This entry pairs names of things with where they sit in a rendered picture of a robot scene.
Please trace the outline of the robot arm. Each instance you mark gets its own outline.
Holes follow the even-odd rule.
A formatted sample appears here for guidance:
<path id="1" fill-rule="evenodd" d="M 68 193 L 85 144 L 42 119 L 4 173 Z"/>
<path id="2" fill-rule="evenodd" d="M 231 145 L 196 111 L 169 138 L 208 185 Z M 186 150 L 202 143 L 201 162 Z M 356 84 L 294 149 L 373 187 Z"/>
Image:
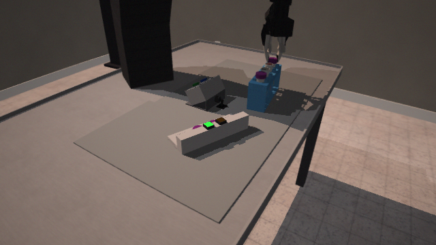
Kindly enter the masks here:
<path id="1" fill-rule="evenodd" d="M 265 13 L 265 19 L 268 18 L 268 16 L 271 16 L 271 14 L 274 12 L 275 10 L 275 3 L 273 3 L 269 9 L 267 10 L 267 12 Z"/>

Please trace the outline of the grey flat mat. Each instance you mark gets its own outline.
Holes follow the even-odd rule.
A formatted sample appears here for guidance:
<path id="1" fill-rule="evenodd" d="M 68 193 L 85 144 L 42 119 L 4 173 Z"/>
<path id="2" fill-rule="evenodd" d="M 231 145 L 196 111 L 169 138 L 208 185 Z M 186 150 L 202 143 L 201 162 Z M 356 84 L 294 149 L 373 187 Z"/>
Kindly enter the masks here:
<path id="1" fill-rule="evenodd" d="M 219 223 L 272 152 L 322 79 L 281 71 L 265 112 L 247 109 L 248 85 L 262 66 L 226 59 L 201 77 L 147 101 L 74 144 L 173 200 Z M 219 75 L 224 105 L 186 105 L 196 82 Z M 228 114 L 249 115 L 248 129 L 181 154 L 168 136 Z"/>

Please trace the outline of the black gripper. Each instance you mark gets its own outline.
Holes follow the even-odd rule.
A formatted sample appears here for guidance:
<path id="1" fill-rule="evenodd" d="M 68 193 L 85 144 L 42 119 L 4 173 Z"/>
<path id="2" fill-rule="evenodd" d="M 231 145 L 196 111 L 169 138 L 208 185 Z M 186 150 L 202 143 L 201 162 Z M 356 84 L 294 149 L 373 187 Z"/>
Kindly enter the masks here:
<path id="1" fill-rule="evenodd" d="M 279 62 L 282 52 L 285 52 L 285 43 L 288 37 L 292 37 L 294 20 L 288 18 L 289 8 L 292 0 L 270 0 L 275 3 L 275 10 L 266 19 L 261 32 L 264 54 L 268 63 L 269 53 L 272 52 L 272 37 L 277 37 L 279 46 L 277 48 L 277 62 Z M 280 15 L 281 13 L 281 15 Z"/>

